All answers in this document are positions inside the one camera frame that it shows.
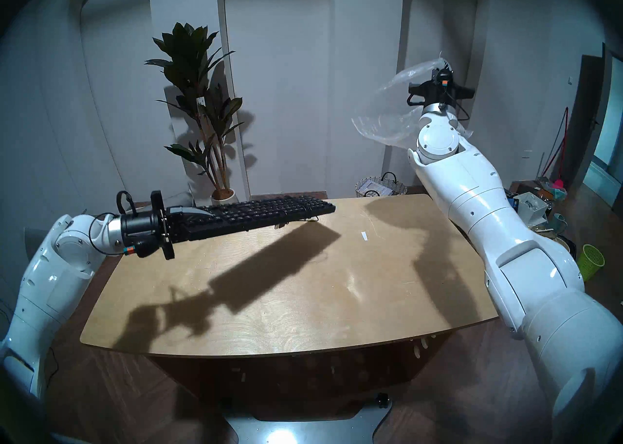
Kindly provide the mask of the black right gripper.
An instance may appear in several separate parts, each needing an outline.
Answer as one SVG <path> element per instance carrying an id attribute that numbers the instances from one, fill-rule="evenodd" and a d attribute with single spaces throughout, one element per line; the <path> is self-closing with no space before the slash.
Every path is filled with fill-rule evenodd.
<path id="1" fill-rule="evenodd" d="M 422 84 L 410 83 L 408 92 L 408 106 L 424 107 L 432 104 L 446 104 L 456 108 L 458 101 L 472 99 L 475 96 L 475 89 L 459 86 L 453 81 L 447 81 L 446 85 L 433 80 Z"/>

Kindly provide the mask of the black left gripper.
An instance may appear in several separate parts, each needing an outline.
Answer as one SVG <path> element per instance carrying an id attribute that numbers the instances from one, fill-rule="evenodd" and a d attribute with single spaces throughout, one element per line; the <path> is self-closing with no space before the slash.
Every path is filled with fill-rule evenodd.
<path id="1" fill-rule="evenodd" d="M 174 259 L 167 220 L 205 220 L 208 218 L 208 212 L 184 206 L 165 209 L 159 190 L 152 191 L 150 202 L 150 211 L 137 212 L 131 195 L 125 190 L 118 192 L 123 255 L 145 258 L 157 250 L 162 250 L 166 260 Z"/>

